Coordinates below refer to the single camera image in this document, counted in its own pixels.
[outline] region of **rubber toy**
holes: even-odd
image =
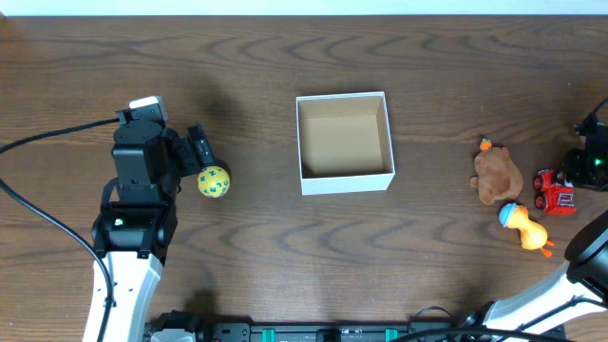
[[[208,198],[218,198],[230,188],[230,176],[219,166],[208,166],[199,173],[199,190]]]
[[[547,231],[543,226],[530,220],[528,209],[525,206],[515,203],[507,204],[501,209],[498,220],[503,227],[520,230],[522,247],[524,249],[540,249],[545,257],[553,255],[544,246],[555,246],[555,243],[547,237]]]
[[[493,147],[487,139],[482,140],[480,149],[474,162],[477,176],[470,180],[479,199],[487,205],[494,200],[515,199],[522,191],[523,177],[509,151],[506,147]]]

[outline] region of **wooden table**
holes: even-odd
[[[162,95],[181,134],[203,123],[233,170],[223,199],[182,181],[180,225],[149,318],[171,310],[255,321],[406,320],[514,295],[552,273],[606,210],[531,209],[557,243],[544,258],[501,228],[469,186],[481,136],[506,145],[533,205],[535,172],[578,146],[573,124],[608,95],[604,17],[7,18],[0,140],[114,117]],[[295,97],[384,90],[396,176],[386,192],[302,197]],[[90,238],[115,177],[116,125],[19,147],[2,178]],[[0,195],[0,340],[79,341],[91,257]],[[608,315],[568,324],[604,339]]]

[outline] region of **green strip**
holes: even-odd
[[[262,329],[262,342],[275,342],[275,330]]]
[[[397,339],[398,336],[399,336],[399,332],[396,329],[386,329],[385,330],[385,337],[386,337],[387,342]]]

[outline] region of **yellow ball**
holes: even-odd
[[[205,167],[199,173],[199,190],[208,198],[218,198],[230,188],[230,176],[219,166]]]

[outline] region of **blue toy cap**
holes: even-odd
[[[511,214],[513,214],[513,210],[515,210],[516,206],[517,204],[515,203],[508,203],[506,206],[503,207],[503,209],[501,209],[501,212],[498,214],[498,221],[501,222],[501,225],[503,227],[506,227],[506,224],[509,222],[509,219],[511,219]]]

